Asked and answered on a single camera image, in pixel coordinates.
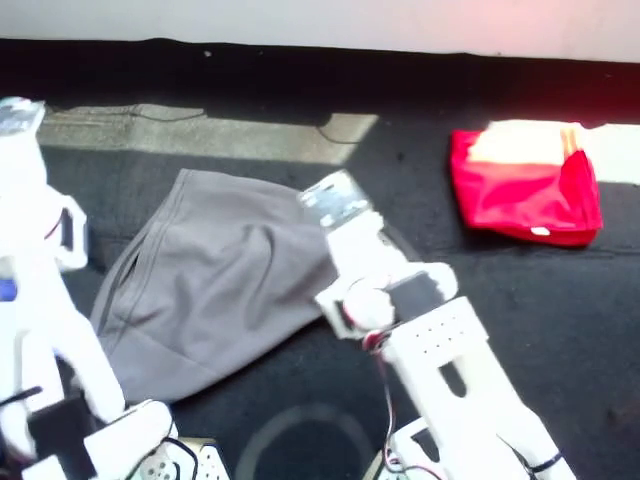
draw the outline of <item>blue sticker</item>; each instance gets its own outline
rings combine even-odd
[[[13,302],[17,296],[16,283],[11,279],[0,278],[0,302]]]

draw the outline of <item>white robot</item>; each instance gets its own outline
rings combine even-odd
[[[82,268],[86,217],[47,185],[35,140],[42,104],[0,102],[0,432],[26,480],[228,480],[217,447],[185,448],[168,408],[125,410],[122,391],[61,271]],[[401,239],[345,172],[300,196],[318,217],[339,278],[317,301],[339,338],[392,365],[420,419],[394,432],[380,480],[575,480],[540,419],[519,399],[444,264],[409,261]],[[69,393],[56,359],[75,372]],[[455,394],[441,367],[464,383]],[[430,458],[414,439],[428,432]]]
[[[60,272],[87,263],[86,216],[47,185],[44,105],[0,102],[0,432],[25,480],[228,480],[215,444],[176,440],[166,405],[122,390]],[[74,374],[65,392],[57,360]]]
[[[509,382],[473,307],[454,298],[451,268],[420,262],[344,171],[300,199],[325,227],[339,272],[316,300],[339,338],[361,340],[375,356],[385,380],[390,423],[379,478],[575,480]],[[395,433],[386,364],[420,414]],[[454,393],[447,369],[464,391]],[[436,458],[416,440],[420,434],[430,435]]]

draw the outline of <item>perforated plate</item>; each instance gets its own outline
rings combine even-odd
[[[396,347],[420,353],[422,361],[441,367],[489,336],[469,300],[460,297],[396,328],[392,338]]]

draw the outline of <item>black wire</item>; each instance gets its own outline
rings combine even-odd
[[[10,403],[20,402],[22,400],[26,400],[27,398],[33,397],[34,395],[37,395],[38,393],[42,393],[42,387],[36,386],[36,387],[28,388],[26,390],[23,390],[22,392],[16,393],[15,395],[7,398],[6,400],[2,400],[0,402],[0,408],[6,407]]]
[[[324,130],[322,130],[322,127],[316,126],[316,130],[320,135],[322,135],[322,138],[324,138],[329,143],[334,143],[336,145],[358,145],[360,143],[360,141],[350,142],[350,141],[336,140],[334,138],[331,138],[329,135],[326,134]]]
[[[184,443],[182,443],[180,440],[176,440],[175,438],[171,438],[171,437],[167,437],[163,440],[163,442],[167,442],[170,443],[172,445],[175,445],[176,447],[179,447],[180,449],[182,449],[185,453],[187,453],[191,459],[193,460],[193,474],[191,475],[191,480],[196,480],[196,477],[198,476],[198,457],[195,453],[193,453],[193,450],[191,450],[189,447],[187,447]]]
[[[195,453],[193,453],[193,451],[189,447],[187,447],[180,440],[176,440],[175,438],[169,437],[169,435],[171,434],[171,430],[173,430],[174,425],[175,425],[175,422],[171,421],[171,426],[169,427],[169,430],[167,431],[167,434],[165,435],[165,437],[160,441],[160,445],[162,445],[165,442],[170,443],[172,445],[175,445],[181,448],[184,452],[186,452],[193,460],[193,475],[191,475],[191,480],[196,480],[196,477],[198,476],[198,464],[199,464],[198,457],[196,456]],[[140,468],[140,465],[142,465],[142,462],[144,462],[149,457],[149,455],[150,454],[147,454],[144,457],[142,457],[140,461],[136,463],[134,467],[129,471],[129,473],[124,477],[124,480],[131,480],[131,478],[135,475],[135,473]],[[180,469],[178,469],[177,471],[178,471],[177,480],[180,480]]]
[[[72,114],[73,112],[71,110],[64,110],[61,108],[56,108],[56,107],[52,107],[51,105],[47,105],[47,107],[53,112],[53,113],[69,113]],[[145,115],[144,113],[138,113],[138,112],[89,112],[89,115],[96,115],[96,116],[100,116],[100,117],[132,117],[132,118],[142,118],[145,120],[151,120],[153,122],[160,122],[160,123],[175,123],[175,122],[183,122],[185,120],[194,120],[196,118],[200,118],[200,117],[204,117],[206,116],[205,112],[200,112],[200,113],[194,113],[192,115],[186,115],[184,117],[177,117],[177,118],[158,118],[158,117],[151,117],[149,115]]]

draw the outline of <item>black strap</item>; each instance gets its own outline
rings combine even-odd
[[[545,470],[548,470],[549,468],[553,467],[561,459],[562,459],[562,454],[560,452],[558,452],[553,457],[551,457],[549,460],[547,460],[546,462],[541,463],[537,467],[531,467],[531,471],[533,473],[544,472]]]

